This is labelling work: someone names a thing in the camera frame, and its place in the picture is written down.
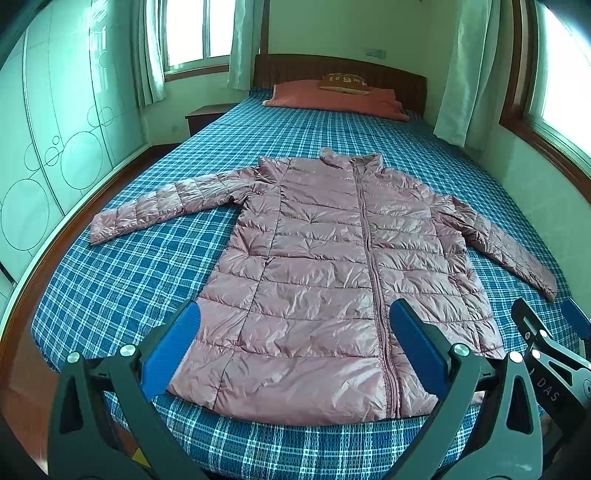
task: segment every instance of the pink pillow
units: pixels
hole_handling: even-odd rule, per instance
[[[367,95],[334,92],[319,88],[320,80],[296,80],[279,83],[273,88],[273,98],[264,106],[310,108],[335,112],[363,113],[408,122],[402,104],[396,100],[394,90],[372,88]]]

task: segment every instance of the silver bolt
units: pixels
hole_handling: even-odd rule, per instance
[[[509,358],[511,359],[512,362],[515,362],[516,364],[520,364],[523,361],[523,357],[521,356],[521,354],[519,352],[509,353]]]
[[[132,356],[135,353],[135,345],[124,345],[119,349],[121,356]]]
[[[69,364],[75,364],[78,360],[80,360],[80,354],[78,352],[72,352],[67,356],[66,360],[68,360]]]
[[[470,355],[470,349],[466,345],[464,345],[463,343],[456,343],[453,346],[453,351],[456,355],[459,355],[459,356]]]

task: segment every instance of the jacket collar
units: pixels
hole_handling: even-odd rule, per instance
[[[329,147],[320,150],[320,159],[331,167],[353,170],[353,166],[361,167],[362,171],[381,171],[384,167],[384,159],[381,153],[369,155],[339,155]]]

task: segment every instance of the electrical outlet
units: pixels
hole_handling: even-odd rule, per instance
[[[380,48],[366,48],[365,55],[367,57],[375,57],[377,59],[383,60],[386,58],[386,51]]]

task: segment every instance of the blue plaid fabric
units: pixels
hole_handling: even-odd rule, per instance
[[[535,290],[474,250],[470,259],[488,292],[508,351],[525,344],[509,316],[523,297],[570,349],[577,339],[559,304],[569,290],[556,261],[503,188],[457,148],[413,118],[405,124],[341,112],[264,108],[269,91],[251,92],[235,109],[186,141],[127,186],[111,209],[163,184],[255,164],[260,155],[318,158],[321,147],[344,154],[380,152],[385,164],[439,193],[451,193],[513,235],[558,279],[548,304]],[[219,207],[177,218],[98,247],[88,229],[72,245],[49,284],[32,331],[48,364],[59,369],[72,350],[113,355],[139,342],[183,300],[203,287],[233,229],[237,211]],[[125,425],[116,399],[112,414]],[[207,470],[245,479],[378,479],[402,454],[424,417],[333,427],[282,427],[221,417],[165,394],[154,402],[187,453]],[[471,407],[445,462],[457,458],[478,407]]]

